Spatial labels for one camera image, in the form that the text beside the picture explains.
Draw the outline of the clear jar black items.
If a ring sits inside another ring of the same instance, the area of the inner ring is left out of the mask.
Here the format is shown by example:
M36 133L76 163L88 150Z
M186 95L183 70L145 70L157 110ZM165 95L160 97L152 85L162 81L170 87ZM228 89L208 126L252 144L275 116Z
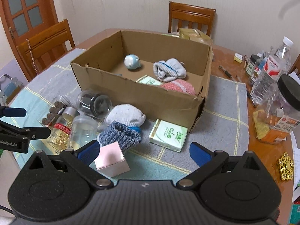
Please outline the clear jar black items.
M90 89L78 95L76 107L85 115L103 119L112 110L112 102L107 95Z

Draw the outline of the white sock blue band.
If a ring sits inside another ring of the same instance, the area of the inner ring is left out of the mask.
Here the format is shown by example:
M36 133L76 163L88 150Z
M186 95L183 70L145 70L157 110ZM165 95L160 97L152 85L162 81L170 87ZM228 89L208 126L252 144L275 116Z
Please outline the white sock blue band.
M115 106L105 117L104 123L109 126L114 121L126 125L130 129L140 132L140 127L144 124L146 115L138 108L130 104Z

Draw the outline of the pink knitted sock roll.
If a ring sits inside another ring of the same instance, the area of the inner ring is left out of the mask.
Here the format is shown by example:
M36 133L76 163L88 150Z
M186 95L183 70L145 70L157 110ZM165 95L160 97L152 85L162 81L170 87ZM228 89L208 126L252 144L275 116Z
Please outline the pink knitted sock roll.
M189 95L195 95L195 89L191 83L184 81L182 79L176 79L160 86L166 90L172 90L176 92L182 92Z

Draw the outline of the blue white round toy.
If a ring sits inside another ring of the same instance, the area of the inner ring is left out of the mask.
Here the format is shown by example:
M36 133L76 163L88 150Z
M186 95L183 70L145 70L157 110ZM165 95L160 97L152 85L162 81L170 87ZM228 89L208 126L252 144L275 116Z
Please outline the blue white round toy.
M137 55L129 54L124 58L124 65L128 70L136 70L142 66Z

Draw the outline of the bottle with yellow capsules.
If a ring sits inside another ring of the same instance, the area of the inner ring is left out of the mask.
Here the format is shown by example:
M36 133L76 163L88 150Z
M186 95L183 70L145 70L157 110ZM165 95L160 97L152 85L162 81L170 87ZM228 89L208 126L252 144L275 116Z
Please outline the bottle with yellow capsules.
M56 151L62 151L67 148L73 120L79 115L80 113L75 108L67 107L55 122L47 142Z

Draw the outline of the pink small box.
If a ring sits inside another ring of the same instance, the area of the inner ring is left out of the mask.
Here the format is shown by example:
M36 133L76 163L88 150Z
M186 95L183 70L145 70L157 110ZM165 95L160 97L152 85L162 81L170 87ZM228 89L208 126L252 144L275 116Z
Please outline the pink small box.
M102 146L94 163L96 169L108 177L115 177L131 170L117 141Z

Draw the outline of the clear plastic cup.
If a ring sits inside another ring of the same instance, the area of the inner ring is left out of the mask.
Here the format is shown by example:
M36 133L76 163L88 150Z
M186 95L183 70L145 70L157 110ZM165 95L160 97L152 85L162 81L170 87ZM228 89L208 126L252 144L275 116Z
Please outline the clear plastic cup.
M93 118L80 115L76 116L72 123L68 140L68 149L77 150L90 141L96 139L98 123Z

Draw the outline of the orange snack packet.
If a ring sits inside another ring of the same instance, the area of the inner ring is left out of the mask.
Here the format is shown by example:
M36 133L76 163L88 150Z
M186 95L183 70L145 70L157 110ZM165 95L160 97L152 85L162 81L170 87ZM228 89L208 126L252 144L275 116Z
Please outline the orange snack packet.
M264 110L257 110L252 116L257 139L269 144L282 142L299 124L298 120L287 115L268 115Z

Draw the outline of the large jar black lid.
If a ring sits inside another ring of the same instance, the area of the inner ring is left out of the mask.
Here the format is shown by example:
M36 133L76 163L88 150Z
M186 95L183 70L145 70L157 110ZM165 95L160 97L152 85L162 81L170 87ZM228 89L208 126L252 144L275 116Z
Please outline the large jar black lid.
M281 75L257 110L278 117L287 115L299 121L299 83L289 75Z

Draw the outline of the green white C&S box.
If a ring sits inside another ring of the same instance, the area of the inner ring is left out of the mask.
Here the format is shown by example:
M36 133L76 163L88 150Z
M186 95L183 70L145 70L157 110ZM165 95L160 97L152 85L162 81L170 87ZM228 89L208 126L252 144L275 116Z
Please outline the green white C&S box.
M137 83L142 83L142 84L148 84L148 85L154 85L154 86L160 86L163 83L158 81L157 79L148 76L148 75L144 75L141 78L139 78L138 80L136 80Z

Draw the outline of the wooden door with panes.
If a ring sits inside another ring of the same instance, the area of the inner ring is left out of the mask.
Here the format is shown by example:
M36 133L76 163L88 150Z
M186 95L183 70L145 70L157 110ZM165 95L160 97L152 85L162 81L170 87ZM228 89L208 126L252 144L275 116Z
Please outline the wooden door with panes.
M4 28L15 46L57 23L53 0L1 0Z

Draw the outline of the small yellow white box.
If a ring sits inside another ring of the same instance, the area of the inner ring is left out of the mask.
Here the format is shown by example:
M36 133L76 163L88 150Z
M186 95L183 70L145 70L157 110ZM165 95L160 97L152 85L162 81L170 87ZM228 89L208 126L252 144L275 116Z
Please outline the small yellow white box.
M239 54L239 53L235 53L235 55L234 55L234 60L236 61L236 62L238 62L238 63L242 63L242 61L243 61L243 56L241 55L241 54Z

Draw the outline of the clear water bottle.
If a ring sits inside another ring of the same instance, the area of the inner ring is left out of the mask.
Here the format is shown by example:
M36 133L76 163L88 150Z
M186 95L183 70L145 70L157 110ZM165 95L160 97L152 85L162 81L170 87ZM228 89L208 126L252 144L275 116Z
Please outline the clear water bottle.
M271 91L271 85L277 82L280 76L286 74L290 69L290 50L292 46L292 40L285 36L282 44L270 51L266 63L250 92L255 106L258 106Z

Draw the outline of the gold wrapped package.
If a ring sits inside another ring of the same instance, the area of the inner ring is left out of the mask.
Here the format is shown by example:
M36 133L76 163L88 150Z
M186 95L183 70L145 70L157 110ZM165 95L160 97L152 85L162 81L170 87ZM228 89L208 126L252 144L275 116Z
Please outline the gold wrapped package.
M180 28L179 37L194 42L204 43L206 45L212 45L213 40L207 34L198 29L193 28Z

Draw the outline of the wooden chair far side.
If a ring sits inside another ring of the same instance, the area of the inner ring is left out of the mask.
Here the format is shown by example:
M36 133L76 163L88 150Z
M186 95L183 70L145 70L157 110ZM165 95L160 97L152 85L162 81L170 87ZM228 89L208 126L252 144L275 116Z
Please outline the wooden chair far side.
M211 35L216 9L200 6L169 2L168 32L172 32L172 21L178 20L176 31L183 28L183 22L188 22L188 28L192 29L193 24L197 24L197 29L202 30L202 26L207 26L206 34Z

